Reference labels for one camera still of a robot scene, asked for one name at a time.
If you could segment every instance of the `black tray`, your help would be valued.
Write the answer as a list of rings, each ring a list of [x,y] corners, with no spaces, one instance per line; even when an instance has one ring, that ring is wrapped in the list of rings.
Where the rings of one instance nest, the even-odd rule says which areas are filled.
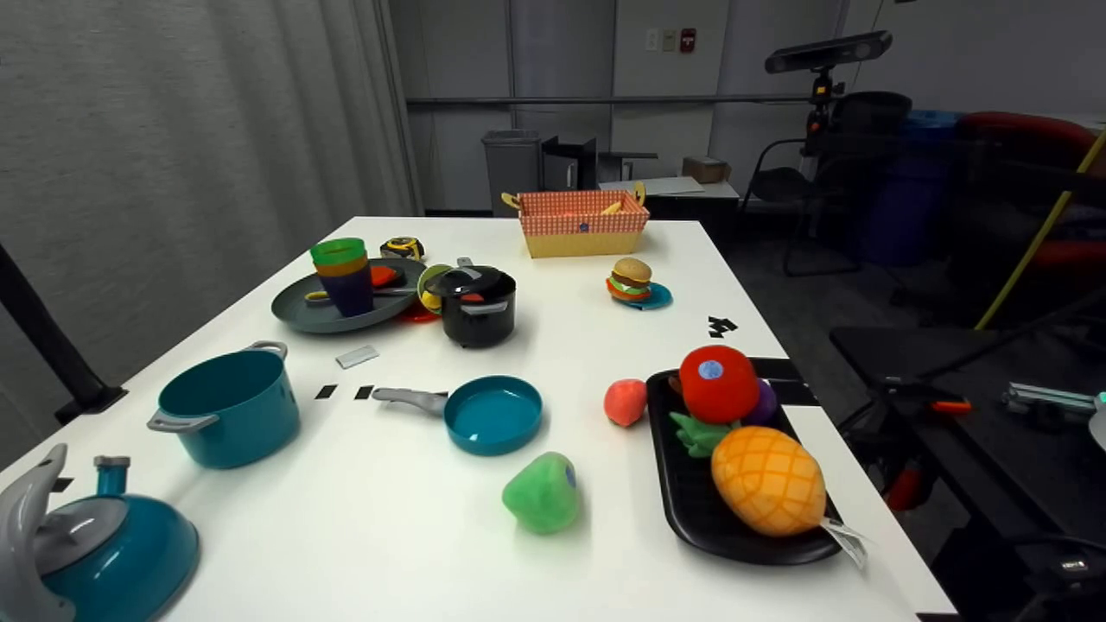
[[[769,381],[781,404],[816,404],[788,359],[752,359],[756,378]],[[648,428],[660,471],[660,495],[668,524],[693,550],[765,563],[765,565],[798,565],[834,556],[838,547],[823,531],[803,531],[790,539],[769,539],[744,524],[721,500],[713,479],[708,458],[691,458],[676,437],[669,411],[687,411],[683,398],[674,391],[674,371],[648,378]],[[767,425],[794,434],[785,413]]]

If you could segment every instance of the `pot handle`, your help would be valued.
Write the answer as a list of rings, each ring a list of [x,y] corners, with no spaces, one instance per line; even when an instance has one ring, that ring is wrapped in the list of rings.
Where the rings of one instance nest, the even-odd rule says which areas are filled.
[[[481,279],[478,261],[472,261],[472,260],[467,260],[467,254],[459,254],[459,260],[455,260],[455,269],[459,269],[459,272],[467,272],[471,279]]]
[[[463,315],[502,315],[506,311],[506,302],[497,304],[459,304]]]
[[[20,479],[0,495],[0,619],[77,619],[71,600],[50,594],[35,563],[35,531],[43,496],[65,466],[65,443],[50,444]]]
[[[252,353],[252,350],[285,359],[285,346],[283,342],[252,342],[245,353]]]
[[[427,413],[447,413],[447,399],[450,395],[447,391],[407,391],[407,386],[373,386],[373,399],[405,399],[419,411],[427,411]]]
[[[218,423],[218,413],[201,413],[201,417],[172,417],[165,411],[156,411],[144,428],[150,432],[205,432]]]

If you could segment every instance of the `teal pot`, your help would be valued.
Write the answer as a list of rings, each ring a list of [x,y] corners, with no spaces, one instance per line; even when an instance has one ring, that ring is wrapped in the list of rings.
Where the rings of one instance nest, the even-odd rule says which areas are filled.
[[[283,356],[283,342],[255,342],[178,373],[162,386],[149,428],[177,432],[184,448],[212,471],[273,455],[299,432]]]

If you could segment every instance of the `toy orange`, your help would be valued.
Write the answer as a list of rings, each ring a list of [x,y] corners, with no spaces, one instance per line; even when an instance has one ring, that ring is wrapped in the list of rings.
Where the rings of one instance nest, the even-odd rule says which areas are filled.
[[[713,479],[728,510],[761,534],[798,534],[826,516],[820,464],[776,428],[732,428],[713,452]]]

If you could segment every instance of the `blue bin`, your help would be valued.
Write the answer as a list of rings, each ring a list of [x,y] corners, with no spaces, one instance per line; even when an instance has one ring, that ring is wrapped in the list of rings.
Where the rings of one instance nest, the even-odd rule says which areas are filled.
[[[941,143],[956,126],[956,114],[913,109],[900,135]],[[929,254],[929,227],[941,215],[955,165],[929,151],[900,151],[881,177],[859,226],[854,254],[875,265],[913,265]]]

